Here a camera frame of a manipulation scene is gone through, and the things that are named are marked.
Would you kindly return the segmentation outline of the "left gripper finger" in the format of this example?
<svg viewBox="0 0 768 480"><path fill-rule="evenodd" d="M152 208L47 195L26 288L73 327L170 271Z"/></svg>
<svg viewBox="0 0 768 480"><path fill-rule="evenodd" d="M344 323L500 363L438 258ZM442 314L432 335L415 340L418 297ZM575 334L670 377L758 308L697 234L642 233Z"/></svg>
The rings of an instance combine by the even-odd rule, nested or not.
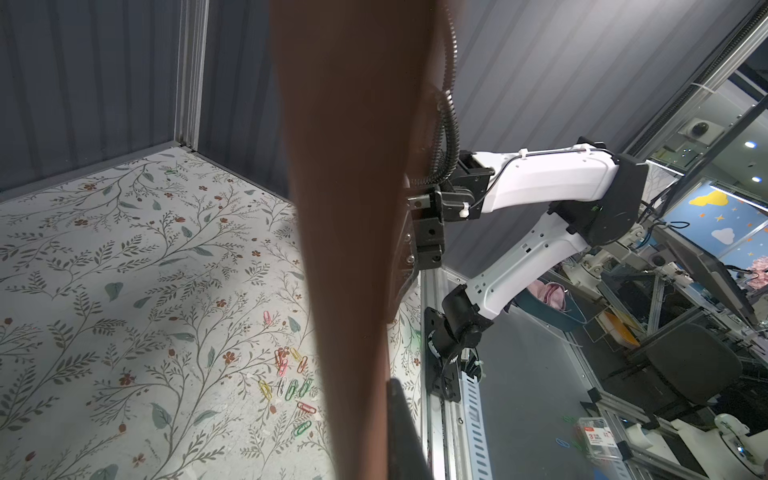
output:
<svg viewBox="0 0 768 480"><path fill-rule="evenodd" d="M420 438L400 381L387 382L387 468L389 480L431 480Z"/></svg>

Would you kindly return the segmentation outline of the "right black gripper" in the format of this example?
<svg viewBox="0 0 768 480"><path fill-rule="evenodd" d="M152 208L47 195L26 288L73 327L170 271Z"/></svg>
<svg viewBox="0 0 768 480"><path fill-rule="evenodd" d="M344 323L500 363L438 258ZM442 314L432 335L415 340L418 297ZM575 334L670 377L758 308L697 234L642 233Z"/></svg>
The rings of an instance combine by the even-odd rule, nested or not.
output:
<svg viewBox="0 0 768 480"><path fill-rule="evenodd" d="M387 324L394 322L418 270L442 265L445 224L480 217L494 175L493 167L481 164L479 152L460 152L457 168L445 182L407 189L411 213L403 213L397 229L389 276Z"/></svg>

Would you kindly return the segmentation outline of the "brown paper sheet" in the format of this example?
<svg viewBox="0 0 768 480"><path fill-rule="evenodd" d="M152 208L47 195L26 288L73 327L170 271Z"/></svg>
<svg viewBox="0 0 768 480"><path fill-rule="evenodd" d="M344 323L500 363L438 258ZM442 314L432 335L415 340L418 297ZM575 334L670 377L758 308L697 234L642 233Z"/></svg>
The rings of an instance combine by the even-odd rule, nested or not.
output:
<svg viewBox="0 0 768 480"><path fill-rule="evenodd" d="M388 475L386 325L406 172L432 121L435 1L274 1L301 252L336 473Z"/></svg>

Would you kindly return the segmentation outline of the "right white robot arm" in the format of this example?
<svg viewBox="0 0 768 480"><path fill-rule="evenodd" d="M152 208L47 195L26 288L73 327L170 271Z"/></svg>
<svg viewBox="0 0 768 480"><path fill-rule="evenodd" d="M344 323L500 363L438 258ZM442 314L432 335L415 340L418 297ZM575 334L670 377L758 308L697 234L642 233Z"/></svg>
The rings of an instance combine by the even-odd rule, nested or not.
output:
<svg viewBox="0 0 768 480"><path fill-rule="evenodd" d="M440 153L425 179L406 184L406 216L396 250L396 297L419 272L441 266L444 226L509 207L546 204L528 232L490 267L450 291L425 314L427 389L461 398L460 356L474 349L504 308L550 268L619 240L636 223L649 172L635 157L580 138L573 146L514 153Z"/></svg>

